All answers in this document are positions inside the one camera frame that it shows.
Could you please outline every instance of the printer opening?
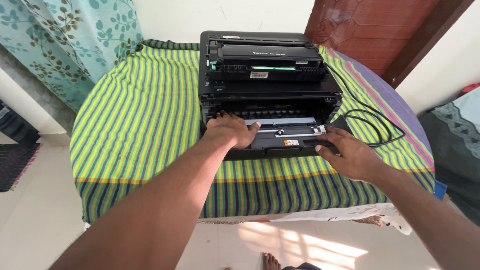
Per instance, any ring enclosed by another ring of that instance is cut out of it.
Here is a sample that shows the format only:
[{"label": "printer opening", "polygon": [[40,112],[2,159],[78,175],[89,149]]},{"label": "printer opening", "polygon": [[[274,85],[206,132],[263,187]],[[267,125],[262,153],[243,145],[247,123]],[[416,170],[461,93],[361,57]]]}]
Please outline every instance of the printer opening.
[{"label": "printer opening", "polygon": [[329,122],[336,113],[336,104],[324,98],[309,99],[261,99],[204,101],[205,120],[216,117],[222,110],[245,120],[247,125],[256,121],[262,127],[270,126],[313,126]]}]

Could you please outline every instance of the black cable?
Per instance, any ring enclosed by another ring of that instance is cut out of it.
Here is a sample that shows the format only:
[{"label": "black cable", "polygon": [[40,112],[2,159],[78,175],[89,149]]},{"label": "black cable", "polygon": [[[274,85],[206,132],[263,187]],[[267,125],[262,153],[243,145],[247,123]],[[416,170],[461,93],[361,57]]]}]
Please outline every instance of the black cable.
[{"label": "black cable", "polygon": [[[367,123],[368,125],[370,125],[374,130],[375,132],[377,133],[377,136],[378,136],[378,140],[379,142],[378,143],[365,143],[366,145],[368,145],[369,147],[371,148],[377,148],[377,147],[380,147],[380,146],[383,146],[383,145],[386,145],[386,144],[389,144],[391,142],[394,142],[398,139],[401,139],[403,137],[405,137],[405,131],[403,131],[400,127],[398,127],[394,122],[392,122],[390,119],[388,119],[383,113],[381,113],[380,111],[378,111],[377,109],[375,109],[374,107],[364,103],[364,102],[361,102],[353,93],[352,91],[350,90],[350,88],[348,87],[347,83],[345,82],[345,80],[343,79],[342,76],[340,76],[340,74],[338,74],[338,72],[333,69],[333,67],[331,65],[329,65],[328,63],[324,62],[325,65],[331,70],[333,71],[339,78],[340,80],[342,81],[343,85],[345,85],[345,88],[347,89],[348,93],[350,94],[350,96],[358,103],[360,103],[361,105],[371,109],[372,111],[376,112],[377,114],[374,114],[372,113],[371,111],[367,111],[367,110],[362,110],[362,109],[353,109],[353,110],[349,110],[345,113],[345,118],[353,118],[353,119],[357,119],[357,120],[360,120],[362,122],[365,122]],[[384,141],[384,139],[382,138],[382,134],[380,133],[380,130],[370,121],[364,119],[364,118],[360,118],[358,116],[355,116],[355,115],[349,115],[351,112],[354,112],[354,111],[361,111],[361,112],[364,112],[366,114],[369,114],[373,117],[375,117],[378,122],[380,122],[380,124],[382,124],[382,126],[384,127],[384,129],[387,131],[388,133],[388,138],[386,141]],[[383,122],[380,117],[383,117],[385,120],[387,120],[387,122],[389,122],[393,127],[395,127],[402,135],[398,136],[398,137],[395,137],[395,138],[392,138],[393,135],[392,135],[392,131],[388,128],[388,126],[385,124],[385,122]]]}]

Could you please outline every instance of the foot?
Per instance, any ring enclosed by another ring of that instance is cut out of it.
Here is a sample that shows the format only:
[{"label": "foot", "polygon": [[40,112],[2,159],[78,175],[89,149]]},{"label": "foot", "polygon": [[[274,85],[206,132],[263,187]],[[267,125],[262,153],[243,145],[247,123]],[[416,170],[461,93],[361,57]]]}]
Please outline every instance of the foot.
[{"label": "foot", "polygon": [[270,253],[264,252],[264,270],[282,270],[278,260]]}]

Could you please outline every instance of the teal floral curtain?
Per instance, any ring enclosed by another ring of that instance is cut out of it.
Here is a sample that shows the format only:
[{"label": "teal floral curtain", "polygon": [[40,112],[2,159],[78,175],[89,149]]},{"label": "teal floral curtain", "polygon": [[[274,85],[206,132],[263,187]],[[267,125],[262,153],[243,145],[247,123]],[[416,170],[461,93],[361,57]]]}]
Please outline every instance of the teal floral curtain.
[{"label": "teal floral curtain", "polygon": [[0,0],[0,43],[75,112],[141,33],[131,0]]}]

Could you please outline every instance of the green tab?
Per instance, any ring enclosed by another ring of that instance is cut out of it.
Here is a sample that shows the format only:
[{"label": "green tab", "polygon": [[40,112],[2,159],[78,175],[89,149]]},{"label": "green tab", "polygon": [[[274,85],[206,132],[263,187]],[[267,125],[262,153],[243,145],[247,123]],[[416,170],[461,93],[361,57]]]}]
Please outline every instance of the green tab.
[{"label": "green tab", "polygon": [[253,69],[281,69],[281,70],[295,70],[295,68],[271,68],[271,67],[252,67]]}]

